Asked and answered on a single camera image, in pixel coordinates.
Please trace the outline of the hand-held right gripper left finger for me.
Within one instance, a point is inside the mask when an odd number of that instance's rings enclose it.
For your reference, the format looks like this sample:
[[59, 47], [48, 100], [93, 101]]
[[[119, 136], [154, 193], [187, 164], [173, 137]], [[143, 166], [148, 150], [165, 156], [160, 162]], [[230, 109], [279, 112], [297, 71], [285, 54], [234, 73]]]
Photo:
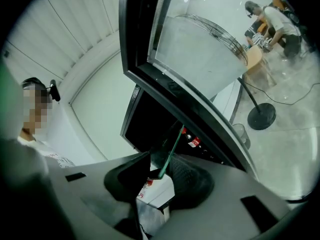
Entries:
[[145, 239], [136, 199], [150, 165], [148, 152], [68, 168], [49, 158], [48, 175], [75, 238]]

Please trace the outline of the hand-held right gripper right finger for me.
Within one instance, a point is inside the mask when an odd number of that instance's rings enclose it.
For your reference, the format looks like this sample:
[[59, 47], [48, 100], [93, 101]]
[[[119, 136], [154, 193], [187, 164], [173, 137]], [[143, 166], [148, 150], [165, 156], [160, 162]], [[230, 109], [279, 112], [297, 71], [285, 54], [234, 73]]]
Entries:
[[208, 171], [214, 188], [193, 209], [174, 210], [155, 240], [251, 240], [261, 231], [241, 199], [254, 196], [280, 221], [290, 212], [286, 201], [252, 176], [237, 168], [184, 155], [183, 158]]

